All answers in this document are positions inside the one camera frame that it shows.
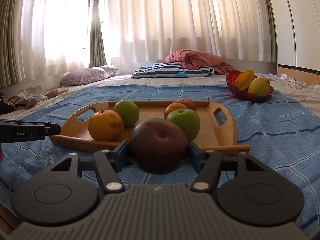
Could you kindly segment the person's left hand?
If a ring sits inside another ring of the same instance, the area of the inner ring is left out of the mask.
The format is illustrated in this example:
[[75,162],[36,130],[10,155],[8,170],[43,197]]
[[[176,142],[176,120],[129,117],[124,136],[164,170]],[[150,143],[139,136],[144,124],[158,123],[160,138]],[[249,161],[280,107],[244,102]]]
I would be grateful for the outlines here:
[[3,161],[3,158],[4,158],[3,150],[0,148],[0,162]]

